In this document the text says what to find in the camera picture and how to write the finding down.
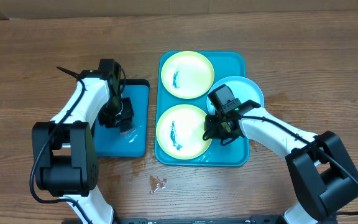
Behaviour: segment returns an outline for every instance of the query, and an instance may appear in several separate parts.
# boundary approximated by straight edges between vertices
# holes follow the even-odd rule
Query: black cable
[[[227,141],[227,142],[225,142],[225,143],[223,143],[224,140],[221,139],[221,146],[227,146],[228,144],[234,142],[237,138],[232,138],[232,139],[230,139],[229,141]]]
[[[317,150],[317,151],[319,153],[321,153],[323,156],[325,156],[336,167],[340,168],[358,186],[358,181],[352,176],[352,174],[350,174],[345,168],[343,168],[343,166],[341,166],[338,162],[336,162],[331,156],[326,154],[324,151],[322,151],[322,150]],[[358,215],[358,211],[356,211],[356,212],[336,212],[336,215]]]
[[[293,131],[289,130],[288,128],[284,127],[282,124],[265,118],[265,117],[258,117],[258,116],[238,116],[235,118],[230,118],[230,119],[221,119],[221,115],[218,112],[219,115],[219,119],[220,122],[215,124],[212,127],[209,127],[205,133],[203,134],[203,140],[208,140],[210,138],[206,138],[206,134],[208,131],[211,131],[213,128],[216,128],[217,126],[221,125],[223,122],[228,122],[228,121],[239,121],[240,119],[257,119],[257,120],[261,120],[261,121],[266,121],[269,123],[272,123],[274,125],[276,125],[277,127],[281,128],[282,130],[284,130],[285,132],[287,132],[288,134],[292,135],[295,139],[302,141],[303,143],[307,144],[307,145],[311,145],[312,143],[305,140],[304,138],[302,138],[301,136],[299,136],[299,134],[294,133]],[[341,166],[338,162],[336,162],[332,157],[330,157],[328,154],[326,154],[324,151],[322,150],[316,150],[317,152],[321,153],[323,156],[325,156],[332,164],[334,164],[337,168],[341,169],[357,186],[358,186],[358,181],[345,169],[343,168],[343,166]],[[358,215],[358,211],[356,212],[336,212],[336,215]]]
[[[64,115],[64,117],[56,124],[56,126],[52,129],[52,131],[50,132],[48,139],[45,141],[45,143],[43,144],[40,153],[38,154],[32,169],[31,169],[31,176],[30,176],[30,192],[31,195],[33,196],[33,198],[38,201],[39,203],[60,203],[60,202],[70,202],[73,204],[73,207],[77,207],[77,209],[80,211],[81,215],[84,217],[84,219],[89,223],[92,224],[92,221],[88,218],[88,216],[86,215],[86,213],[84,212],[84,210],[81,208],[80,204],[76,201],[73,200],[72,198],[60,198],[60,199],[55,199],[55,200],[44,200],[41,199],[40,197],[38,197],[38,195],[35,193],[34,190],[34,176],[35,176],[35,170],[38,166],[38,163],[40,161],[40,158],[42,157],[42,154],[44,153],[45,148],[47,147],[49,141],[51,140],[51,138],[53,137],[53,135],[57,132],[57,130],[59,129],[59,127],[63,124],[63,122],[71,115],[71,112],[73,112],[73,110],[75,109],[75,107],[77,106],[77,104],[80,102],[80,100],[82,99],[84,93],[85,93],[85,84],[82,81],[82,79],[79,78],[79,74],[72,72],[70,70],[67,70],[65,68],[62,67],[57,67],[59,70],[73,76],[74,78],[76,78],[82,85],[82,89],[81,89],[81,93],[79,95],[79,97],[77,98],[77,100],[73,103],[73,106],[71,106],[71,108],[66,112],[66,114]]]

